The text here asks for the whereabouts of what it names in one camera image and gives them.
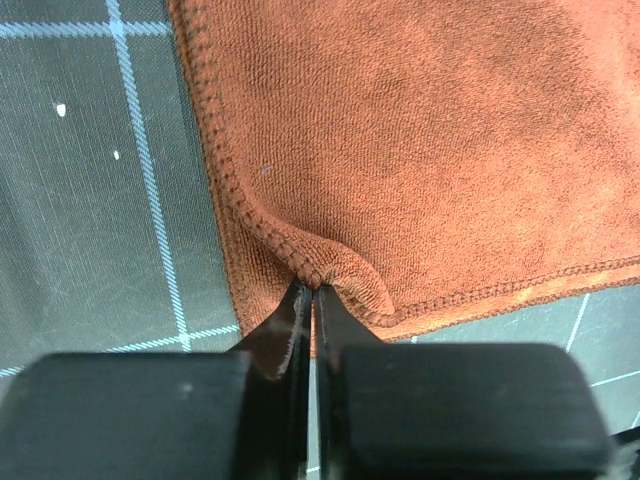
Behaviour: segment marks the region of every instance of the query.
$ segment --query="towel fold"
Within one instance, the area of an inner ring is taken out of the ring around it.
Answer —
[[[640,280],[632,0],[172,0],[244,334],[381,338]]]

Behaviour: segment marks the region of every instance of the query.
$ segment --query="orange towel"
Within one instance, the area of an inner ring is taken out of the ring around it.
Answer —
[[[173,0],[243,333],[383,339],[640,279],[633,0]]]

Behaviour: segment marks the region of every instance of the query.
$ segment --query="white grid line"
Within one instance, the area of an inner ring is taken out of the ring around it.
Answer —
[[[618,380],[622,380],[623,378],[635,377],[640,374],[640,370],[636,370],[635,372],[625,373],[624,375],[618,375],[617,377],[608,378],[607,380],[602,380],[601,382],[596,382],[591,384],[591,388],[599,387],[600,385],[606,385],[607,383],[617,382]]]
[[[6,22],[0,23],[0,38],[110,37],[112,22]],[[120,22],[126,35],[169,35],[166,22]]]
[[[638,410],[638,414],[636,415],[636,418],[633,419],[631,428],[636,428],[638,425],[640,425],[640,410]]]
[[[197,340],[199,338],[207,338],[207,337],[215,337],[217,335],[225,335],[228,333],[238,332],[240,329],[237,325],[228,325],[226,327],[219,328],[210,328],[208,330],[200,330],[199,332],[189,333],[190,340]],[[122,347],[113,347],[108,348],[106,350],[102,350],[105,353],[129,353],[129,352],[139,352],[141,350],[147,350],[149,348],[154,347],[162,347],[165,345],[171,345],[174,343],[180,343],[180,337],[166,337],[160,338],[158,340],[150,340],[148,342],[140,342],[140,343],[132,343],[129,345],[124,345]],[[0,369],[0,378],[2,377],[12,377],[17,375],[24,369],[24,366],[19,367],[9,367]]]
[[[571,335],[569,336],[569,341],[567,342],[566,351],[571,350],[571,346],[573,345],[573,341],[576,339],[576,334],[578,333],[578,328],[580,327],[580,323],[582,322],[582,317],[584,315],[584,311],[587,308],[587,303],[589,303],[590,293],[587,293],[582,299],[582,305],[580,305],[580,311],[578,312],[578,318],[576,318],[575,323],[573,324],[573,330],[571,330]]]
[[[169,299],[173,307],[178,336],[182,344],[184,352],[191,351],[191,341],[189,340],[187,322],[185,320],[184,311],[182,309],[182,299],[180,298],[180,290],[178,288],[178,280],[173,266],[171,255],[171,246],[167,236],[167,229],[162,213],[162,202],[160,201],[160,193],[156,183],[156,175],[153,168],[153,159],[149,150],[149,142],[147,140],[147,132],[144,125],[144,117],[142,115],[142,107],[138,98],[138,90],[136,88],[136,79],[133,73],[133,63],[129,55],[129,46],[127,44],[127,35],[123,28],[122,18],[120,15],[120,3],[118,0],[106,0],[107,13],[111,20],[109,26],[113,36],[113,43],[116,48],[116,56],[120,65],[120,74],[122,76],[122,84],[124,86],[127,105],[129,106],[129,117],[133,127],[133,136],[136,141],[138,150],[138,160],[142,169],[142,177],[144,180],[145,190],[147,192],[147,201],[151,209],[151,220],[156,233],[156,240],[160,250],[160,258],[162,259],[162,267],[167,279],[167,287],[169,289]]]

